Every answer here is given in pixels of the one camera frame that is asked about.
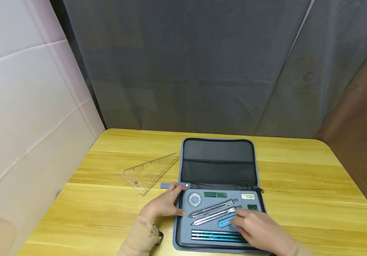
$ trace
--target left hand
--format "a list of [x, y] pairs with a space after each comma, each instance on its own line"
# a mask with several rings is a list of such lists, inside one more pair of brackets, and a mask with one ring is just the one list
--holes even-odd
[[179, 185], [175, 182], [171, 183], [169, 188], [159, 197], [151, 200], [148, 204], [142, 208], [139, 215], [148, 219], [149, 221], [160, 216], [184, 216], [186, 212], [182, 209], [175, 207], [176, 198], [181, 191], [188, 188], [183, 185]]

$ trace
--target white label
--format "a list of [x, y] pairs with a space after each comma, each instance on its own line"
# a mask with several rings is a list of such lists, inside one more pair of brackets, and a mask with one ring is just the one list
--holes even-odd
[[240, 194], [240, 196], [242, 196], [242, 199], [244, 200], [254, 200], [255, 199], [254, 194]]

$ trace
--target white wall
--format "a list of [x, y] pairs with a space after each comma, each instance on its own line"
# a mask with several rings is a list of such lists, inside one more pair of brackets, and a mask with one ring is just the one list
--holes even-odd
[[49, 1], [0, 0], [0, 255], [17, 253], [102, 131]]

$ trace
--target clear plastic ruler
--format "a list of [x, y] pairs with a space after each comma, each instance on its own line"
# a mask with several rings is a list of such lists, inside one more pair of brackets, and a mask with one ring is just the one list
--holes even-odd
[[127, 183], [134, 187], [142, 196], [159, 181], [162, 176], [179, 162], [181, 153], [173, 153], [119, 172]]

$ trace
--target circular protractor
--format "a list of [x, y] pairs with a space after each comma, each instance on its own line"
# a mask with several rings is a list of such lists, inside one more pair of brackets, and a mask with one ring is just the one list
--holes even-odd
[[193, 192], [189, 195], [188, 201], [193, 207], [198, 207], [202, 202], [202, 197], [197, 192]]

